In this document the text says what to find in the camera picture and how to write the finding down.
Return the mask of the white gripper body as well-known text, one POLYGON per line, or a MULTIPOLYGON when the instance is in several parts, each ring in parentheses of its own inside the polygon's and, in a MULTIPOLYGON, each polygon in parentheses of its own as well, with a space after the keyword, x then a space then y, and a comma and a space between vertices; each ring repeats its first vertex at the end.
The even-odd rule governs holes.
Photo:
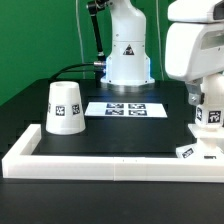
POLYGON ((192 81, 224 70, 224 23, 173 23, 165 49, 167 75, 192 81))

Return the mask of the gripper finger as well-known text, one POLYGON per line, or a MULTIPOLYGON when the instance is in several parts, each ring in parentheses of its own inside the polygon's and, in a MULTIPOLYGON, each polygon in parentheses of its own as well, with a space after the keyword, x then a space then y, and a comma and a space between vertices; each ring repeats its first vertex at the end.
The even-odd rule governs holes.
POLYGON ((190 105, 200 105, 204 101, 204 93, 201 91, 201 79, 186 82, 188 90, 188 103, 190 105))

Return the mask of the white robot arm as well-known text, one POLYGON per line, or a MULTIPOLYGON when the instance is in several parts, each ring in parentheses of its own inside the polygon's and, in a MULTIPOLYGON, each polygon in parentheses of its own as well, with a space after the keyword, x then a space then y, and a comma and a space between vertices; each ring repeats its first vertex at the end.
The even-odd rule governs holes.
MULTIPOLYGON (((130 0, 110 0, 112 52, 104 83, 135 91, 154 83, 145 53, 146 17, 130 0)), ((172 22, 166 39, 165 70, 186 83, 189 103, 203 102, 202 79, 224 71, 224 0, 176 0, 168 7, 172 22)))

